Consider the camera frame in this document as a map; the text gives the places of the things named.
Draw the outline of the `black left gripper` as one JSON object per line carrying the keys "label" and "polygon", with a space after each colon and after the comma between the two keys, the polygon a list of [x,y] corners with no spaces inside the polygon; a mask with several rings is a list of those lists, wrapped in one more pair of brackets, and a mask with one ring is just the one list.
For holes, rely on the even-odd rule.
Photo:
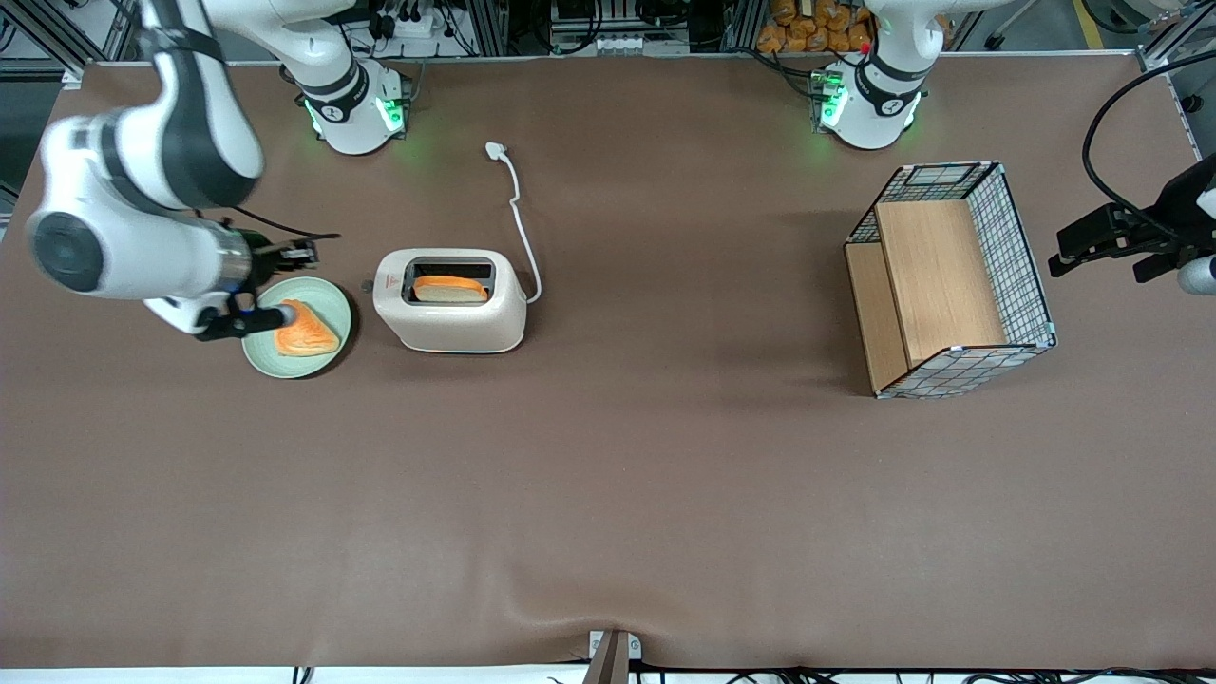
{"label": "black left gripper", "polygon": [[[1195,258],[1214,256],[1214,174],[1215,157],[1204,157],[1165,183],[1152,204],[1152,217],[1173,232],[1173,243],[1194,248]],[[1051,256],[1048,271],[1051,277],[1062,277],[1090,260],[1149,253],[1158,247],[1158,231],[1108,203],[1055,231],[1055,242],[1058,252]],[[1147,284],[1178,267],[1176,252],[1152,253],[1137,260],[1133,275],[1137,284]]]}

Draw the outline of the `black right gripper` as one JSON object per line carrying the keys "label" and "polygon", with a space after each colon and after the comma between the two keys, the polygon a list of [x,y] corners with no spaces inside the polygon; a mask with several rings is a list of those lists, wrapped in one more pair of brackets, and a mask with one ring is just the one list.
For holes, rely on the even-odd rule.
{"label": "black right gripper", "polygon": [[287,239],[287,241],[274,242],[257,231],[247,231],[247,247],[249,251],[249,271],[247,275],[247,292],[257,295],[257,290],[264,286],[278,271],[278,260],[285,267],[315,267],[319,263],[316,246],[313,239]]}

